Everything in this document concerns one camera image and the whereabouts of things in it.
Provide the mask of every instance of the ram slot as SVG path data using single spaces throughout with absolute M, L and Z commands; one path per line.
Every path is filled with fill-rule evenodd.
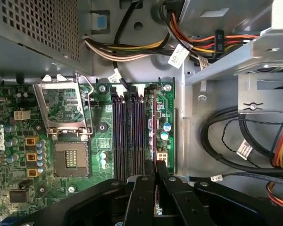
M 142 97 L 130 98 L 130 152 L 132 175 L 144 174 L 146 148 L 146 113 Z
M 127 115 L 126 103 L 122 97 L 112 97 L 114 174 L 117 180 L 126 181 L 127 166 Z

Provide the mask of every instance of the white sticker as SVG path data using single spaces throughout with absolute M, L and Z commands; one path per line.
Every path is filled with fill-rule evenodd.
M 121 74 L 119 73 L 118 69 L 114 69 L 115 73 L 108 77 L 109 82 L 111 83 L 119 83 L 119 80 L 122 78 Z
M 237 150 L 237 155 L 239 155 L 244 160 L 247 160 L 247 157 L 250 155 L 250 152 L 253 150 L 252 146 L 247 143 L 246 140 L 242 142 L 239 149 Z
M 222 181 L 222 180 L 223 180 L 223 176 L 221 174 L 211 177 L 211 181 L 214 181 L 214 182 Z
M 171 57 L 168 61 L 168 64 L 179 69 L 181 67 L 181 65 L 183 65 L 183 62 L 187 58 L 189 53 L 190 52 L 188 50 L 186 50 L 181 44 L 178 44 L 176 46 L 176 49 L 172 53 L 172 55 L 171 55 Z

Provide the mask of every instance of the power connector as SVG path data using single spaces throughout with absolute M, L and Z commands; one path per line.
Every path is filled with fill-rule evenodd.
M 166 0 L 166 10 L 181 11 L 184 0 Z

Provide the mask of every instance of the integrated circuit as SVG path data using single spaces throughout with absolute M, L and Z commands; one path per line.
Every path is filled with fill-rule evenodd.
M 29 201 L 29 192 L 26 190 L 14 190 L 9 192 L 10 203 L 25 203 Z
M 57 177 L 86 177 L 89 175 L 86 142 L 56 143 L 54 158 Z

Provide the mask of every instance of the orange wire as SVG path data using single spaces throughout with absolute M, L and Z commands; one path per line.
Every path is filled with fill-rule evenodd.
M 173 21 L 173 24 L 174 24 L 174 30 L 177 30 L 177 32 L 182 36 L 184 37 L 185 40 L 187 41 L 190 41 L 190 42 L 203 42 L 203 41 L 207 41 L 207 40 L 210 40 L 210 39 L 213 39 L 214 36 L 209 36 L 209 37 L 206 37 L 206 38 L 203 38 L 203 39 L 191 39 L 189 37 L 187 37 L 185 34 L 183 34 L 180 30 L 179 30 L 179 27 L 178 27 L 178 24 L 176 22 L 176 18 L 175 18 L 175 14 L 172 13 L 172 21 Z M 234 39 L 234 38 L 257 38 L 259 36 L 257 35 L 227 35 L 226 38 L 229 38 L 229 39 Z

